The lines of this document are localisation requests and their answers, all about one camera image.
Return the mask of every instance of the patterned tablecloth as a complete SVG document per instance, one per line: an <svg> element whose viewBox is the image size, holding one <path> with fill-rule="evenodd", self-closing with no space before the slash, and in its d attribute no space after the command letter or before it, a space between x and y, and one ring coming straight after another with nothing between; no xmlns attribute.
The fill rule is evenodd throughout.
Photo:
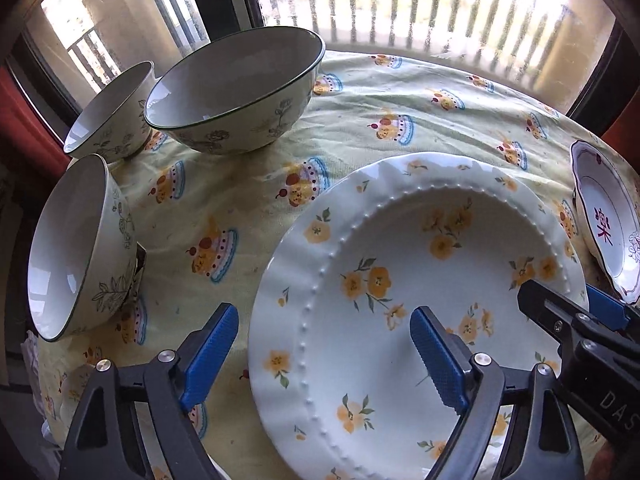
<svg viewBox="0 0 640 480"><path fill-rule="evenodd" d="M296 478L261 427L249 386L254 295L300 211L349 172L387 156L446 152L502 168L556 212L586 281L607 290L575 223L569 146L583 139L602 150L636 208L640 179L587 130L510 88L394 56L327 52L314 94L293 129L260 150L209 156L155 133L137 156L111 165L147 250L142 294L135 309L93 331L39 341L42 397L60 444L67 431L60 386L68 373L103 357L118 366L146 362L177 348L228 301L239 310L239 335L192 420L207 452L234 480ZM588 465L602 439L585 425L578 432ZM166 465L152 465L156 478L168 474Z"/></svg>

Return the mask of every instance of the yellow tablecloth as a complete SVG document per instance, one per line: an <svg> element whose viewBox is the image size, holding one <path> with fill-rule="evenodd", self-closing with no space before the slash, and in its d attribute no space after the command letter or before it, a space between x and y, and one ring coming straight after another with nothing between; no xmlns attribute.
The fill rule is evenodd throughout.
<svg viewBox="0 0 640 480"><path fill-rule="evenodd" d="M142 299L93 331L39 341L40 387L60 444L66 374L103 357L118 366L149 361L177 348L228 301L240 314L239 335L192 418L207 452L234 480L296 478L261 427L251 396L246 347L254 295L300 211L327 185L387 156L446 152L502 168L558 214L586 281L607 290L575 225L568 151L574 139L592 142L637 204L638 175L604 142L533 98L435 64L327 52L321 74L293 129L260 150L209 156L155 134L140 154L111 165L147 251ZM217 237L224 243L211 248ZM578 432L588 464L602 439L590 428ZM167 475L165 465L153 465L157 478Z"/></svg>

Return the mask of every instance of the screw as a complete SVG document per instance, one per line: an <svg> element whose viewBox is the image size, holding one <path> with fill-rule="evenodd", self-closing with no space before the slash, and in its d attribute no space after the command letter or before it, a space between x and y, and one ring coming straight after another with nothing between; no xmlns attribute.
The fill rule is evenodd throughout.
<svg viewBox="0 0 640 480"><path fill-rule="evenodd" d="M95 369L99 372L106 372L109 368L111 368L111 361L108 359L98 361L98 364L95 365Z"/></svg>
<svg viewBox="0 0 640 480"><path fill-rule="evenodd" d="M544 364L544 363L540 363L538 365L538 373L542 374L542 375L551 375L554 371L551 369L551 366Z"/></svg>
<svg viewBox="0 0 640 480"><path fill-rule="evenodd" d="M482 352L474 355L474 361L480 366L487 366L491 364L491 358L487 354L483 354Z"/></svg>
<svg viewBox="0 0 640 480"><path fill-rule="evenodd" d="M175 359L175 352L173 350L162 350L158 354L158 361L163 363L170 363Z"/></svg>

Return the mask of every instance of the large bowl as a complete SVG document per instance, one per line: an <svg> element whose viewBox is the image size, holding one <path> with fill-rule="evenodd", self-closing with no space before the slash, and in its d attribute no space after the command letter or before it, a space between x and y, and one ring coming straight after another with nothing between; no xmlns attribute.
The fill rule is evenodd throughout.
<svg viewBox="0 0 640 480"><path fill-rule="evenodd" d="M146 100L146 122L198 152L256 150L302 115L322 56L324 41L304 28L232 34L164 75Z"/></svg>
<svg viewBox="0 0 640 480"><path fill-rule="evenodd" d="M144 107L155 83L151 61L138 63L117 76L76 119L65 139L65 153L75 158L98 153L107 162L134 153L151 133Z"/></svg>
<svg viewBox="0 0 640 480"><path fill-rule="evenodd" d="M104 159L87 155L56 184L31 244L29 307L42 338L56 341L107 321L135 266L129 206Z"/></svg>

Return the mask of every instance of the plate with chinese character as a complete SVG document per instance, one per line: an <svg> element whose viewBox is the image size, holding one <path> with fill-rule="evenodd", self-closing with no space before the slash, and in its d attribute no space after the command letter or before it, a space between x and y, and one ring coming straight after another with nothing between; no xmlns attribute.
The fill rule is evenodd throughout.
<svg viewBox="0 0 640 480"><path fill-rule="evenodd" d="M316 197L284 235L255 298L249 376L301 478L430 471L457 416L412 343L420 305L472 352L559 371L558 343L519 311L518 290L536 278L586 306L582 267L556 215L511 174L445 153L386 158ZM476 478L491 477L510 413Z"/></svg>
<svg viewBox="0 0 640 480"><path fill-rule="evenodd" d="M640 298L640 226L620 175L602 153L583 140L571 145L578 225L622 301Z"/></svg>

